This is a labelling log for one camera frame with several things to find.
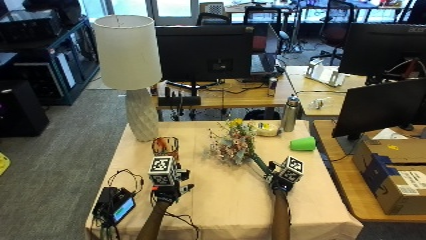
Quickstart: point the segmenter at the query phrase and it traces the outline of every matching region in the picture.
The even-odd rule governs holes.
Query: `metal water bottle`
[[[280,128],[285,132],[292,132],[295,130],[299,106],[300,106],[299,97],[292,94],[292,96],[288,98],[288,102],[284,107],[284,116],[281,119],[281,126],[280,126]]]

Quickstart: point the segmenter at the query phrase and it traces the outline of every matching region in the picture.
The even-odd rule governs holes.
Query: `computer monitor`
[[[353,23],[339,72],[368,76],[367,85],[424,77],[425,43],[426,25]]]
[[[163,79],[192,82],[192,96],[198,82],[251,77],[252,27],[158,26],[156,33]]]
[[[353,149],[345,145],[356,143],[361,133],[412,123],[425,111],[425,97],[426,78],[349,89],[332,133],[335,138],[345,136],[337,139],[345,152]]]

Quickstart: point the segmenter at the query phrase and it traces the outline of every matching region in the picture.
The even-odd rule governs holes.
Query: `white lampshade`
[[[95,21],[104,84],[120,90],[151,87],[162,80],[155,21],[135,15],[111,15]]]

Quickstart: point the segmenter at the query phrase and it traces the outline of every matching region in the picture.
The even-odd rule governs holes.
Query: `cardboard box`
[[[426,139],[381,139],[361,141],[353,161],[361,173],[365,172],[372,154],[388,156],[395,164],[419,163],[426,165]]]
[[[425,164],[395,164],[389,157],[372,154],[363,177],[385,214],[426,214]]]

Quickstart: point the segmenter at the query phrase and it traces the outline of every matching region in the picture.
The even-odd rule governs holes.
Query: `paper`
[[[75,80],[75,77],[72,75],[72,72],[71,72],[71,69],[70,69],[70,65],[68,65],[64,53],[59,53],[58,54],[58,60],[59,60],[59,63],[62,65],[62,67],[63,67],[63,70],[64,70],[66,80],[68,82],[70,88],[72,88],[76,85],[76,80]]]
[[[375,137],[373,139],[408,139],[404,135],[397,133],[391,128],[385,128]]]

